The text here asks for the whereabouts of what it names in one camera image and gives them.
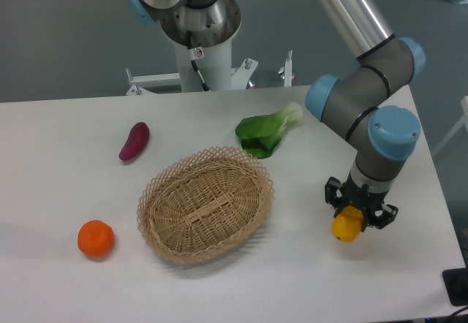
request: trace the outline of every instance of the orange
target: orange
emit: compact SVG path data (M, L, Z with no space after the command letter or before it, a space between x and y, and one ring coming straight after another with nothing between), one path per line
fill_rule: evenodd
M107 255L114 242L112 228L97 219L85 223L78 233L78 248L90 257Z
M333 220L331 231L336 239L351 242L361 233L364 217L361 210L353 206L347 206Z

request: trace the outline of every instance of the black cable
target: black cable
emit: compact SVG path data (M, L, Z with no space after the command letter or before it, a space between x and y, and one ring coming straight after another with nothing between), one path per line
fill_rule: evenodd
M187 31L187 49L188 50L193 49L193 47L192 47L192 32L191 31ZM203 76L202 76L202 74L200 72L200 69L198 69L197 61L195 59L190 60L190 64L192 64L193 70L198 75L198 79L200 80L200 83L201 83L201 85L203 87L203 91L210 91L210 88L206 84L205 79L203 78Z
M452 320L453 317L455 317L457 314L461 313L461 312L465 312L466 310L468 310L468 306L465 306L463 308L460 308L458 311L455 311L453 312L451 315L449 315L445 321L443 323L450 323L450 321Z

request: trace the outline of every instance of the robotic arm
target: robotic arm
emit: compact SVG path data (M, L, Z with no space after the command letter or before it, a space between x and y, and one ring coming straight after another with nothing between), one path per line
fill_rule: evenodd
M241 23L234 0L127 2L143 23L160 20L174 42L183 91L201 90L190 86L200 78L203 84L203 76L214 88L230 87L230 40ZM321 2L360 64L341 80L320 77L306 95L312 115L358 151L347 180L331 177L326 183L325 201L334 206L334 217L347 206L361 210L362 232L367 227L382 229L398 213L384 198L415 148L420 124L409 110L378 106L416 77L426 58L418 43L395 37L372 0ZM194 45L205 52L198 66L193 62L197 56L188 51Z
M409 110L378 105L416 77L426 57L412 39L395 38L372 0L321 1L360 64L342 80L322 76L306 95L312 115L358 151L346 182L326 183L325 201L335 217L349 205L361 210L361 231L382 229L398 213L384 198L415 148L420 124Z

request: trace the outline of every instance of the lemon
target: lemon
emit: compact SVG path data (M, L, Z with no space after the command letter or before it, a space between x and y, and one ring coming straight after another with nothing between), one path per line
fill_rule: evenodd
M336 239L351 242L359 235L363 227L364 217L361 210L347 206L333 220L331 231Z

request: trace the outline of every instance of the green leafy vegetable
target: green leafy vegetable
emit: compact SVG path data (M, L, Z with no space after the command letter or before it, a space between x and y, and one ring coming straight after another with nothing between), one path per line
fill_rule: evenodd
M302 107L290 102L283 110L270 115L259 115L243 119L235 128L241 138L242 148L258 159L273 154L286 130L302 122Z

